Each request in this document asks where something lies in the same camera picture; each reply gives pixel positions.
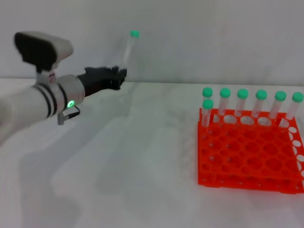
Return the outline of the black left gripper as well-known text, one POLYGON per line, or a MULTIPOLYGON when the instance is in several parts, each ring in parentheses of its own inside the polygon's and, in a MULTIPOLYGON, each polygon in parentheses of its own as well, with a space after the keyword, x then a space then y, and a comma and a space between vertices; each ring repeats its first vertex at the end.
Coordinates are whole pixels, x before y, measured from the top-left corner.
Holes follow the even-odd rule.
POLYGON ((85 97, 95 94, 101 90, 120 90, 127 76, 127 69, 114 66, 108 67, 86 67, 85 73, 78 75, 84 87, 85 97))

